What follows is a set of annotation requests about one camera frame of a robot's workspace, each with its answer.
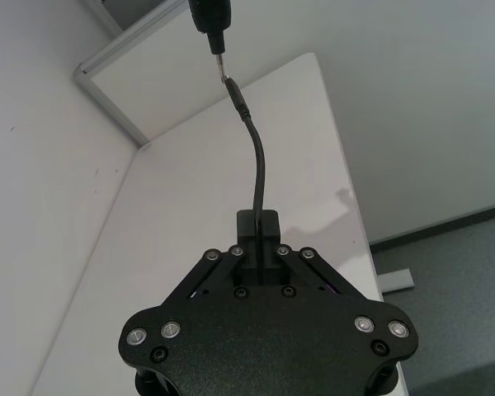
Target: black cable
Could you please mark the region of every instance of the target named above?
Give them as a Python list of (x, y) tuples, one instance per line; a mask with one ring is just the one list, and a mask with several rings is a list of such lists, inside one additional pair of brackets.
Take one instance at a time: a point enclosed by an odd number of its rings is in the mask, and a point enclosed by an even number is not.
[(240, 88), (237, 83), (230, 77), (224, 80), (224, 84), (228, 89), (231, 101), (234, 108), (237, 109), (240, 118), (247, 127), (247, 131), (253, 141), (255, 148), (255, 158), (257, 160), (257, 176), (255, 178), (255, 192), (253, 194), (253, 212), (255, 213), (255, 231), (257, 240), (261, 237), (261, 222), (262, 222), (262, 204), (264, 202), (264, 184), (266, 180), (266, 160), (264, 159), (264, 148), (262, 147), (261, 137), (257, 132), (257, 128), (251, 120), (248, 105), (244, 100)]

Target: white table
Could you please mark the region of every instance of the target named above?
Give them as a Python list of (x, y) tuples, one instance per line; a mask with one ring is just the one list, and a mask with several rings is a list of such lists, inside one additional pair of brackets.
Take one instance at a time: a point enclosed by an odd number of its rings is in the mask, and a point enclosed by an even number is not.
[[(317, 248), (364, 295), (380, 299), (315, 56), (243, 91), (266, 150), (266, 208), (279, 211), (283, 243)], [(123, 324), (161, 304), (204, 250), (236, 243), (236, 212), (251, 205), (254, 175), (252, 143), (229, 100), (136, 155), (35, 396), (137, 394), (134, 370), (117, 351)], [(394, 394), (405, 394), (404, 384)]]

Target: bolt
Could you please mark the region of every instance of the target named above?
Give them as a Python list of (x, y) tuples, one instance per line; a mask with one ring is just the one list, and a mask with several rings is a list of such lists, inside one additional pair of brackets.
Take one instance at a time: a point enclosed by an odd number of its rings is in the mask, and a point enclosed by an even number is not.
[(207, 254), (205, 255), (205, 258), (206, 258), (207, 260), (211, 260), (212, 262), (213, 262), (214, 260), (216, 260), (218, 257), (219, 257), (219, 254), (218, 254), (218, 252), (217, 252), (217, 251), (215, 251), (215, 250), (211, 250), (210, 252), (207, 252)]
[(315, 256), (314, 251), (311, 249), (305, 249), (301, 254), (303, 255), (304, 258), (312, 258)]
[(135, 328), (133, 330), (130, 330), (128, 336), (126, 336), (126, 343), (131, 345), (132, 347), (135, 347), (136, 345), (139, 345), (143, 341), (145, 341), (145, 338), (147, 337), (147, 332), (144, 331), (142, 328)]
[(180, 323), (178, 322), (166, 322), (162, 326), (163, 338), (174, 338), (180, 333)]
[(389, 323), (390, 332), (399, 338), (409, 337), (409, 329), (405, 324), (399, 322), (398, 320), (393, 320)]
[(242, 256), (244, 254), (244, 250), (239, 246), (235, 246), (233, 249), (231, 249), (231, 253), (234, 256)]
[(168, 356), (168, 350), (165, 346), (158, 346), (157, 348), (152, 349), (150, 352), (150, 360), (154, 363), (161, 363), (165, 361)]
[(295, 288), (293, 286), (284, 286), (280, 292), (282, 293), (282, 295), (284, 295), (285, 297), (287, 298), (292, 298), (292, 297), (295, 297)]
[(354, 320), (354, 324), (356, 325), (356, 328), (360, 332), (373, 332), (374, 331), (374, 322), (372, 322), (372, 319), (367, 318), (366, 316), (358, 316)]
[(246, 289), (245, 287), (237, 287), (234, 290), (234, 296), (237, 299), (246, 299), (248, 295), (249, 295), (248, 289)]
[(290, 250), (286, 246), (279, 246), (277, 248), (277, 253), (279, 253), (280, 256), (285, 256), (289, 252), (290, 252)]
[(380, 340), (373, 341), (370, 347), (372, 348), (372, 351), (378, 356), (387, 356), (390, 352), (389, 346)]

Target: black metal bracket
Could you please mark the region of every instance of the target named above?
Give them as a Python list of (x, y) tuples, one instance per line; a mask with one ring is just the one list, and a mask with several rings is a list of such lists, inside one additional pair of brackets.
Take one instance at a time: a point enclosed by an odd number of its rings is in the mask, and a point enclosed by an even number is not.
[(274, 210), (262, 211), (262, 240), (254, 224), (239, 211), (237, 245), (205, 252), (162, 305), (126, 323), (119, 350), (139, 394), (391, 392), (395, 364), (417, 349), (408, 316), (366, 299), (311, 247), (281, 244)]

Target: silver screw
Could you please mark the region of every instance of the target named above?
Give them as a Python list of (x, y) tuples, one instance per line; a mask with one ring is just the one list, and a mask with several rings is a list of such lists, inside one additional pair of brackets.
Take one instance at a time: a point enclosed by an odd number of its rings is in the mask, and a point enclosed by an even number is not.
[(205, 255), (205, 258), (207, 260), (214, 261), (218, 258), (218, 256), (219, 256), (218, 252), (216, 252), (215, 250), (211, 250), (210, 252), (207, 252), (207, 254)]
[(310, 249), (303, 250), (301, 254), (303, 255), (304, 258), (312, 258), (313, 256), (315, 256), (314, 251)]
[(279, 253), (281, 256), (285, 256), (286, 254), (288, 254), (290, 252), (289, 248), (287, 248), (286, 246), (279, 246), (277, 248), (277, 253)]
[(233, 249), (231, 249), (231, 253), (234, 256), (242, 256), (244, 254), (244, 250), (241, 247), (236, 246)]
[(130, 330), (128, 336), (126, 336), (126, 343), (131, 345), (132, 347), (135, 347), (136, 345), (139, 345), (143, 341), (145, 341), (145, 338), (147, 337), (147, 332), (144, 331), (142, 328), (134, 328)]
[(390, 332), (399, 338), (409, 337), (409, 329), (405, 324), (399, 322), (398, 320), (393, 320), (389, 323)]
[(162, 326), (163, 338), (174, 338), (179, 333), (180, 333), (180, 323), (178, 322), (167, 322)]
[(374, 322), (372, 322), (371, 318), (367, 318), (366, 316), (358, 316), (356, 320), (354, 320), (354, 324), (360, 332), (374, 331)]

